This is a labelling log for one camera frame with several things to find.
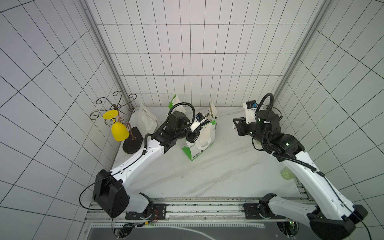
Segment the green white bag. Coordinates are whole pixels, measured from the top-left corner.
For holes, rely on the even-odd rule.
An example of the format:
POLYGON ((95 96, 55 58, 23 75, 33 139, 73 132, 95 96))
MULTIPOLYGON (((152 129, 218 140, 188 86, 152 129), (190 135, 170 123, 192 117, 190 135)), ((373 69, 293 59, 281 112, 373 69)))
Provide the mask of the green white bag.
MULTIPOLYGON (((171 109, 174 105, 180 103, 180 99, 178 97, 178 95, 174 95, 174 97, 172 98, 171 102, 169 103, 168 105, 168 108, 171 109)), ((176 107, 173 112, 181 112, 181 113, 186 113, 186 109, 184 108, 184 106, 178 106, 176 107)))
POLYGON ((193 144, 186 141, 186 145, 182 147, 182 151, 191 161, 194 161, 194 159, 214 143, 216 127, 217 120, 213 120, 203 126, 200 136, 193 144))

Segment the cream receipt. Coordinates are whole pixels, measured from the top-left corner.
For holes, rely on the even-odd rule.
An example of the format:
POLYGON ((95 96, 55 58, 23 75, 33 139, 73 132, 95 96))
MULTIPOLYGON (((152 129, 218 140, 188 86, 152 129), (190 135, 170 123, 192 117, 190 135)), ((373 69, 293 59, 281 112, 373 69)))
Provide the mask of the cream receipt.
POLYGON ((209 114, 209 119, 210 121, 213 121, 217 118, 217 109, 213 101, 210 103, 210 114, 209 114))
POLYGON ((201 149, 205 149, 212 141, 211 128, 212 128, 212 123, 208 123, 204 125, 201 130, 201 134, 199 136, 201 149))

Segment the white paper bag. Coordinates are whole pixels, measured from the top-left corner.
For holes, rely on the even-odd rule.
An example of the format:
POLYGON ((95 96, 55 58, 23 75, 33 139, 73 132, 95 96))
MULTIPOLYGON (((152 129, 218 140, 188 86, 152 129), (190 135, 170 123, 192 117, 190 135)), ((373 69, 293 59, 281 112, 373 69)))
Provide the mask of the white paper bag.
POLYGON ((136 127, 144 137, 146 134, 153 134, 158 128, 158 119, 150 110, 141 104, 137 112, 136 127))

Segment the navy beige bag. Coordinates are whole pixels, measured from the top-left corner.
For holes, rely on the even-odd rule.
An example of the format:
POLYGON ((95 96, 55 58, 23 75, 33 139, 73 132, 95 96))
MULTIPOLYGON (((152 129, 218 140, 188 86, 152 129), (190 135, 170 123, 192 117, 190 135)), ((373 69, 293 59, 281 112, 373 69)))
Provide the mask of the navy beige bag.
POLYGON ((210 105, 209 105, 209 110, 205 114, 207 121, 212 122, 212 121, 216 120, 217 119, 217 113, 218 113, 217 108, 216 108, 215 104, 213 103, 213 101, 211 101, 210 105))

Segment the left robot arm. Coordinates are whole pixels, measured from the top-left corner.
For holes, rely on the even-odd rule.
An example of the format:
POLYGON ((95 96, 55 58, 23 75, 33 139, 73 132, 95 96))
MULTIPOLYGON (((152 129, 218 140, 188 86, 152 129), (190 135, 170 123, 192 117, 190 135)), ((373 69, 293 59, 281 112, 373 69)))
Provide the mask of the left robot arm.
POLYGON ((152 200, 145 194, 134 194, 129 188, 135 177, 155 159, 164 155, 179 139, 194 142, 200 135, 204 116, 195 115, 192 120, 182 112, 170 113, 166 121, 153 134, 147 134, 144 147, 123 164, 96 176, 93 200, 110 218, 123 212, 150 215, 152 200))

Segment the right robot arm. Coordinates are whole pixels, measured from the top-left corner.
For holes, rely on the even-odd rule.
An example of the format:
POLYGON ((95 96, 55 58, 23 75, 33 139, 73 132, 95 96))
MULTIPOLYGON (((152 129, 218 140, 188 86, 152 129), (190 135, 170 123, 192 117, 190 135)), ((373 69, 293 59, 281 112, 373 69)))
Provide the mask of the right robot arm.
POLYGON ((286 217, 312 229, 322 240, 343 240, 349 237, 368 215, 362 205, 355 205, 327 179, 304 146, 292 135, 281 133, 280 117, 274 112, 256 112, 255 121, 233 120, 241 136, 250 136, 262 145, 264 152, 283 163, 303 184, 315 205, 293 202, 268 193, 256 207, 247 206, 246 214, 262 219, 286 217))

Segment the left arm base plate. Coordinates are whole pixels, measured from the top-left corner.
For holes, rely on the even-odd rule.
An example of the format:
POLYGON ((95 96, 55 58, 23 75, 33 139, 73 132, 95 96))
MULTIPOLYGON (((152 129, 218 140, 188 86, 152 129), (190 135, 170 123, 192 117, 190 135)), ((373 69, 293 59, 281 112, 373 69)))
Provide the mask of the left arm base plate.
POLYGON ((167 204, 149 204, 143 213, 127 212, 126 220, 153 221, 164 220, 167 213, 167 204))

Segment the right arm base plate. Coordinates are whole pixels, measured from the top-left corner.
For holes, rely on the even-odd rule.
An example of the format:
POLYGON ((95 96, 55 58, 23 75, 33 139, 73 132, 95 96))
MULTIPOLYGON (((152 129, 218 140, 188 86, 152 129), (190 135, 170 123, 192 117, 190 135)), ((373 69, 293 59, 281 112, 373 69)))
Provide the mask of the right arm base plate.
POLYGON ((285 220, 286 217, 275 215, 264 204, 243 204, 242 212, 247 220, 285 220))

